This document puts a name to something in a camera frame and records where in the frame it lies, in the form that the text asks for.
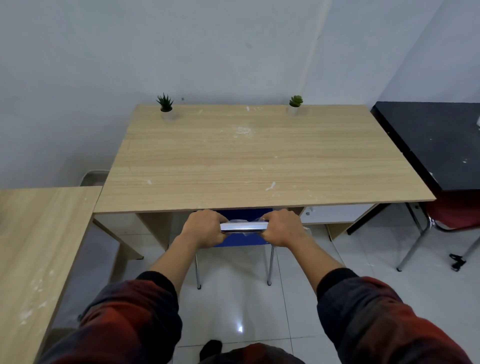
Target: white wall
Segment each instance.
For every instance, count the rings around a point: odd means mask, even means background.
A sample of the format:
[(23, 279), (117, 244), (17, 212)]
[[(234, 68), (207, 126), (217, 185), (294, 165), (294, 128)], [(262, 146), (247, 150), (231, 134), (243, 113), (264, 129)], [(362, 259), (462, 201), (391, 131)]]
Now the white wall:
[(480, 1), (445, 0), (381, 96), (480, 102)]
[(0, 188), (109, 169), (135, 104), (286, 103), (321, 1), (0, 3)]
[(303, 93), (305, 103), (372, 106), (441, 3), (334, 0)]

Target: small white pot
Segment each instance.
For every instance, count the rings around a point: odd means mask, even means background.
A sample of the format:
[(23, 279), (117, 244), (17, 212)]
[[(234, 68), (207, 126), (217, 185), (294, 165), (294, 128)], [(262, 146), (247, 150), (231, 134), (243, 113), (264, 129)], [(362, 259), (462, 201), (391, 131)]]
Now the small white pot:
[(291, 106), (290, 104), (288, 105), (288, 112), (290, 113), (290, 115), (296, 115), (297, 112), (299, 112), (299, 109), (300, 106), (296, 108), (294, 106)]
[(162, 118), (166, 122), (172, 122), (173, 121), (173, 109), (170, 110), (169, 112), (162, 111)]

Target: black tabletop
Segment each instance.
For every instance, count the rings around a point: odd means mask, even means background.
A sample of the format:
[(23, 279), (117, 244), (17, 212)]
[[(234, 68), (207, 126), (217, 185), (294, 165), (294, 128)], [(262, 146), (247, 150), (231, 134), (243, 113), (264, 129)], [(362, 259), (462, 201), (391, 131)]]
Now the black tabletop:
[(421, 177), (480, 190), (480, 104), (377, 102), (372, 113)]

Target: hand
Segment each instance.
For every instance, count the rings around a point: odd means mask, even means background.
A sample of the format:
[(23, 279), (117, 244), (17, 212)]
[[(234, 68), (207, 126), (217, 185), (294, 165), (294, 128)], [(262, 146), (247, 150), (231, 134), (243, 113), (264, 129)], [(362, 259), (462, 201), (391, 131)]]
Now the hand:
[(227, 218), (212, 210), (192, 212), (188, 216), (180, 235), (188, 237), (196, 244), (196, 248), (211, 248), (220, 244), (227, 237), (220, 231), (220, 223), (228, 222)]
[(293, 243), (308, 236), (301, 224), (300, 217), (293, 211), (286, 209), (271, 211), (263, 215), (260, 220), (268, 221), (267, 230), (260, 236), (275, 246), (290, 247)]

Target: potted plant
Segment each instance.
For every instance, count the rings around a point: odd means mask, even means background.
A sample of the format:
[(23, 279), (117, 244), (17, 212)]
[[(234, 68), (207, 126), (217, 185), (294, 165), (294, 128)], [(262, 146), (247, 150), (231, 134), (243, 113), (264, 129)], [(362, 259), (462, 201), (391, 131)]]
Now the potted plant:
[(172, 121), (173, 120), (173, 111), (172, 111), (173, 100), (170, 99), (168, 95), (165, 96), (165, 94), (163, 94), (163, 97), (160, 97), (160, 96), (157, 96), (157, 97), (158, 97), (157, 102), (162, 107), (160, 111), (162, 112), (163, 120)]
[(288, 112), (291, 115), (296, 115), (302, 103), (303, 103), (303, 99), (301, 98), (300, 95), (292, 96), (289, 102)]

